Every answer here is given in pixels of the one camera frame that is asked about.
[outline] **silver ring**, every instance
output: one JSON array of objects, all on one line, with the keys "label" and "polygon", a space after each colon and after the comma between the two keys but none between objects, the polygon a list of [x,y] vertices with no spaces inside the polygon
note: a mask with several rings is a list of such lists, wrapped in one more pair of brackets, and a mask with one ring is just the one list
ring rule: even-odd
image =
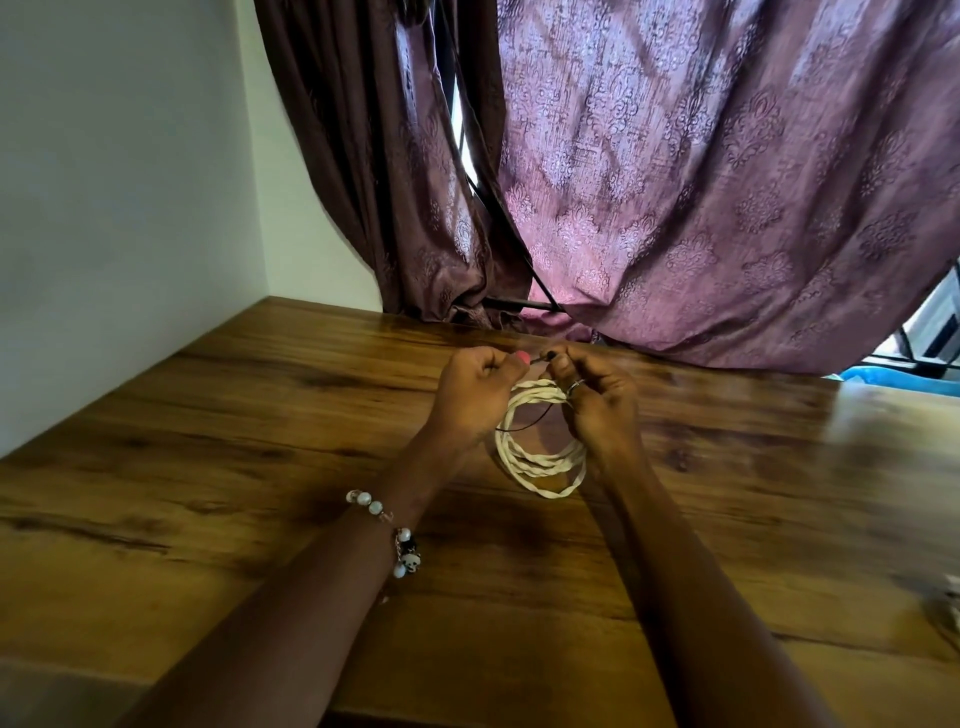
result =
[{"label": "silver ring", "polygon": [[583,384],[585,381],[586,381],[585,379],[577,379],[575,382],[573,382],[573,384],[571,384],[570,386],[568,386],[568,387],[566,388],[566,392],[564,392],[564,396],[569,400],[569,399],[570,399],[570,394],[573,392],[573,390],[575,390],[577,387],[579,387],[579,386],[580,386],[581,384]]}]

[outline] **blue object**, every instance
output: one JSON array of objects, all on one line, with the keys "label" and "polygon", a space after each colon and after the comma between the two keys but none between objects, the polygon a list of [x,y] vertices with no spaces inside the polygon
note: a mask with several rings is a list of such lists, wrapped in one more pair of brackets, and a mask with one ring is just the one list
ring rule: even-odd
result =
[{"label": "blue object", "polygon": [[945,395],[960,397],[960,381],[946,379],[927,379],[925,376],[910,375],[907,372],[898,372],[886,367],[850,367],[840,374],[840,378],[849,381],[859,377],[867,384],[879,387],[893,387],[906,389],[910,392],[927,392],[931,395]]}]

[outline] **hand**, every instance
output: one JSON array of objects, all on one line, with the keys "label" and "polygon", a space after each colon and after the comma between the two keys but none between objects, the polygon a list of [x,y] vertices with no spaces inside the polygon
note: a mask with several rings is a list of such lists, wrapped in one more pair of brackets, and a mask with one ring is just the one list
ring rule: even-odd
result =
[{"label": "hand", "polygon": [[640,440],[637,403],[639,392],[634,379],[602,357],[573,344],[558,344],[542,352],[554,353],[547,373],[565,392],[575,387],[564,407],[564,416],[573,436],[587,446],[601,467],[611,459],[638,456],[645,460]]},{"label": "hand", "polygon": [[440,374],[426,426],[465,447],[476,445],[503,420],[510,391],[529,370],[526,352],[508,354],[492,347],[456,351]]}]

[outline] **patterned curtain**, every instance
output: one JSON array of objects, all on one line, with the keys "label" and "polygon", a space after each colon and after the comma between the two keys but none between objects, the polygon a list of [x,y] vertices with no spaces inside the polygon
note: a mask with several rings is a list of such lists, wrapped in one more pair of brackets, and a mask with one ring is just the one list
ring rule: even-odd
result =
[{"label": "patterned curtain", "polygon": [[385,311],[499,326],[486,295],[523,297],[453,140],[428,0],[255,0],[310,179],[376,274]]},{"label": "patterned curtain", "polygon": [[569,313],[532,312],[535,330],[825,374],[960,255],[960,0],[496,10],[486,36],[461,21],[461,46],[497,43],[502,86],[474,69],[466,88]]}]

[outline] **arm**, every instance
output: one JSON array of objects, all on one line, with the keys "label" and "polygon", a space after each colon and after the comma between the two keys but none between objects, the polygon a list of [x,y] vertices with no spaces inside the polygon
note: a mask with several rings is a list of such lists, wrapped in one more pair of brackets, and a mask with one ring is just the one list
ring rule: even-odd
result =
[{"label": "arm", "polygon": [[599,467],[630,550],[650,580],[693,723],[837,725],[660,484],[641,444],[634,381],[582,348],[551,351],[550,373],[562,388],[585,381],[564,414]]},{"label": "arm", "polygon": [[[131,728],[314,728],[350,646],[396,561],[464,455],[496,427],[528,369],[488,347],[456,352],[427,424],[367,490],[392,525],[354,506],[173,667],[120,722]],[[344,484],[344,495],[355,487]]]}]

